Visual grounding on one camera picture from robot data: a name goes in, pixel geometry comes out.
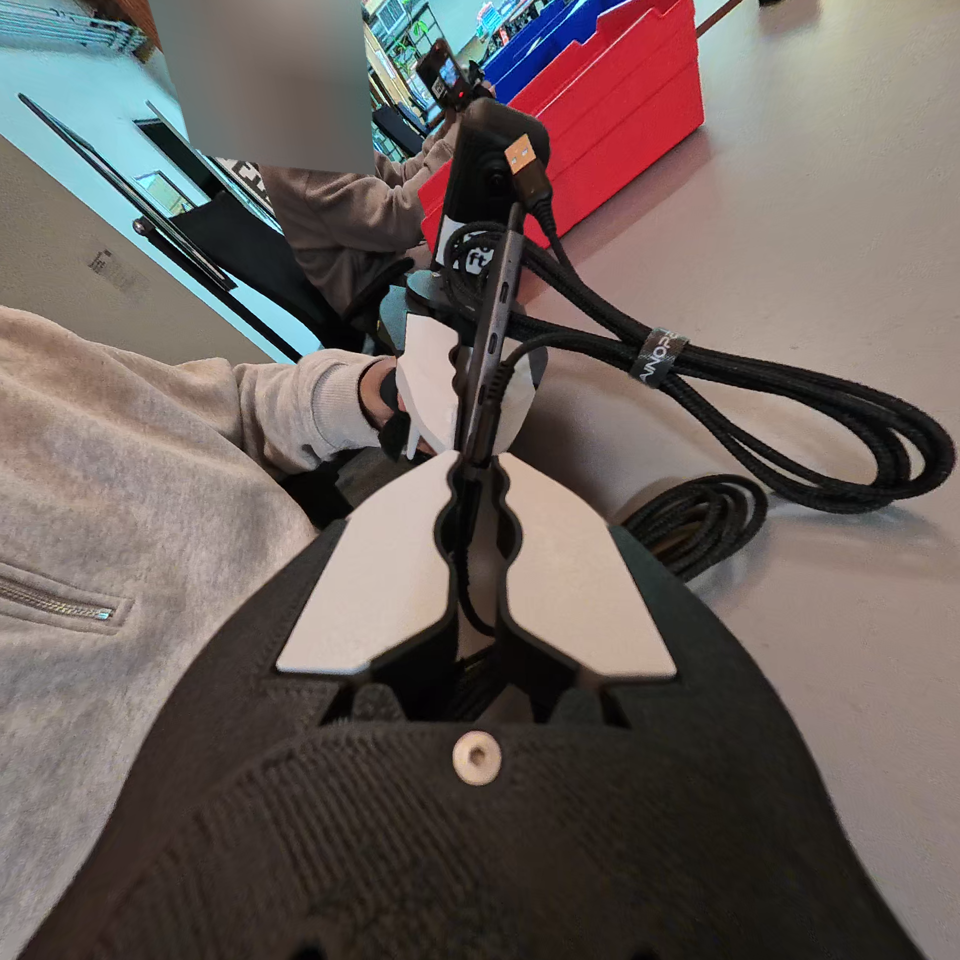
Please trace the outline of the person's grey hoodie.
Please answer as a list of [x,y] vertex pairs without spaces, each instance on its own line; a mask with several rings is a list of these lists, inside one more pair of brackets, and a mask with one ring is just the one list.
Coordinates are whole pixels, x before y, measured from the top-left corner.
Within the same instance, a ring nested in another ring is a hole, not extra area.
[[238,445],[234,365],[1,314],[2,958],[102,833],[202,647],[316,537]]

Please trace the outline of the person's left forearm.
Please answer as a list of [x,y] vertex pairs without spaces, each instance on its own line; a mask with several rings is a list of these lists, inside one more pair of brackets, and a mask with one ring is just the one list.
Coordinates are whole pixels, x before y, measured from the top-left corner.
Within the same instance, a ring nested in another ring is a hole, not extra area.
[[294,365],[234,366],[238,446],[275,474],[303,474],[359,449],[358,381],[377,357],[325,349]]

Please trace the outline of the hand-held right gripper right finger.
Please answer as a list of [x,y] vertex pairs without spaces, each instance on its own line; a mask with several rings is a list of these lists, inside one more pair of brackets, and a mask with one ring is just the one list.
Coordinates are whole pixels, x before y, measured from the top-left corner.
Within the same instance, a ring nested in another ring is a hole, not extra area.
[[498,639],[519,682],[661,682],[677,673],[611,527],[513,454],[496,463]]

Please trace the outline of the person's left hand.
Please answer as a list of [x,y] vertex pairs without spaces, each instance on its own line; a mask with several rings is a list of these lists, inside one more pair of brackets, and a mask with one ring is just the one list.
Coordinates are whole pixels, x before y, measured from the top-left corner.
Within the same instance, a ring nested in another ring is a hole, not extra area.
[[370,449],[379,441],[379,434],[394,416],[407,416],[397,387],[397,359],[381,356],[363,371],[358,381],[358,402],[366,420],[365,441],[359,450]]

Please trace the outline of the blue plastic bin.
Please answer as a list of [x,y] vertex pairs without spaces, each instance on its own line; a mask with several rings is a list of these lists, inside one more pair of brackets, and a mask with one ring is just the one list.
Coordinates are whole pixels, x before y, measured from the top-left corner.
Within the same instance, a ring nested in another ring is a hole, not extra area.
[[655,10],[662,14],[674,2],[551,2],[539,19],[523,28],[486,62],[486,80],[501,103],[509,103],[573,43],[586,44],[609,11],[627,22]]

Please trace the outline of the red plastic bin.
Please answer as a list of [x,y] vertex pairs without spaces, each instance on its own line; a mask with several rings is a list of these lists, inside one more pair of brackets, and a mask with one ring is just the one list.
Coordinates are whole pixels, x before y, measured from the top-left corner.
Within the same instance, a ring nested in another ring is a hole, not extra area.
[[509,103],[475,101],[468,133],[490,126],[509,145],[517,114],[545,127],[543,159],[559,237],[587,220],[704,122],[694,2],[623,2],[599,14]]

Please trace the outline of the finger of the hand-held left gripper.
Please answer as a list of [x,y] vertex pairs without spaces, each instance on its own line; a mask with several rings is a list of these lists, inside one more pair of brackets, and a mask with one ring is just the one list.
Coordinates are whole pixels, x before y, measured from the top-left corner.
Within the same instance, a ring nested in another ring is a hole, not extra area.
[[545,372],[544,346],[524,354],[516,363],[503,397],[493,455],[510,450],[522,431]]
[[434,453],[454,447],[459,394],[454,388],[458,333],[437,319],[407,314],[404,347],[396,362],[398,397],[410,418],[406,455],[415,455],[421,442]]

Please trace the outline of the grey USB hub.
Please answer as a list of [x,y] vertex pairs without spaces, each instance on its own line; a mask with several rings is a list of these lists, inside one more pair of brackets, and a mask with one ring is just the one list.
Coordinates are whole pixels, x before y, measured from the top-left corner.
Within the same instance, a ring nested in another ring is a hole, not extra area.
[[476,337],[462,392],[460,450],[464,471],[473,477],[490,460],[498,430],[499,403],[491,401],[492,382],[503,351],[522,273],[523,221],[526,210],[515,202],[507,229],[498,242],[486,281]]

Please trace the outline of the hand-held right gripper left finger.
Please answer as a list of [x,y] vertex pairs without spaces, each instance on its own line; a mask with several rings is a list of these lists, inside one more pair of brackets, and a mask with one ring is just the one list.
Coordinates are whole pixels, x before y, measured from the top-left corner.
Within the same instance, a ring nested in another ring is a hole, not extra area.
[[457,452],[440,453],[367,498],[345,522],[275,668],[375,676],[431,646],[457,652],[454,572],[438,539]]

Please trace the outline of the black chair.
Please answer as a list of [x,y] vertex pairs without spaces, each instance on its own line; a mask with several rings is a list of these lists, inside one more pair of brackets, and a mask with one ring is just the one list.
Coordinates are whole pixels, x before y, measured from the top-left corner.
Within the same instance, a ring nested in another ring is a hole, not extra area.
[[278,350],[283,359],[298,361],[303,353],[233,294],[238,282],[286,311],[325,348],[373,356],[395,353],[378,330],[380,306],[402,287],[412,260],[404,258],[380,270],[354,295],[345,312],[339,313],[307,279],[282,234],[230,194],[220,194],[171,218],[148,213],[144,204],[140,212],[132,223],[134,232]]

